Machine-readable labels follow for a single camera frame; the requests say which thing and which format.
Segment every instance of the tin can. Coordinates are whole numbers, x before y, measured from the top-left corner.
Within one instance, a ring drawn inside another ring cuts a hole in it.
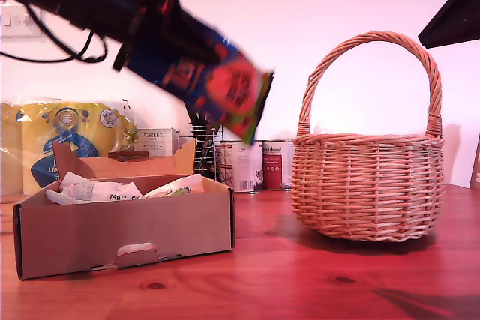
[[[292,140],[263,142],[263,187],[266,190],[291,190],[293,176]]]
[[[220,179],[236,193],[263,189],[263,142],[220,142]]]

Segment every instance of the wooden table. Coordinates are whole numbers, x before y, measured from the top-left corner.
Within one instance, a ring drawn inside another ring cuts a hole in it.
[[[232,252],[20,282],[1,205],[1,320],[480,319],[480,192],[448,187],[436,231],[378,244],[317,235],[290,195],[236,196]]]

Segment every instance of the metal utensil holder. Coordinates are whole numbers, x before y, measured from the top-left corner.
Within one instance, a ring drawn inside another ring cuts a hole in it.
[[[224,129],[219,127],[218,132],[206,135],[208,126],[192,125],[190,123],[190,135],[181,136],[195,139],[195,159],[193,172],[201,174],[215,181],[220,180],[220,141],[224,139]]]

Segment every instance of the wall socket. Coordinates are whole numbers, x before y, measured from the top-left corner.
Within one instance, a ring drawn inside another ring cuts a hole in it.
[[[38,17],[43,21],[42,10]],[[0,32],[2,40],[38,40],[43,35],[23,5],[8,3],[0,5]]]

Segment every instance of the wicker basket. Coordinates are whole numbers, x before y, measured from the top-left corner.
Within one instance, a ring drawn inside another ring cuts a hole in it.
[[[426,134],[310,134],[320,78],[348,49],[371,41],[401,45],[423,64],[430,80]],[[438,220],[444,194],[441,102],[437,65],[409,38],[378,31],[340,44],[309,77],[303,98],[293,162],[297,217],[333,238],[400,242],[427,234]]]

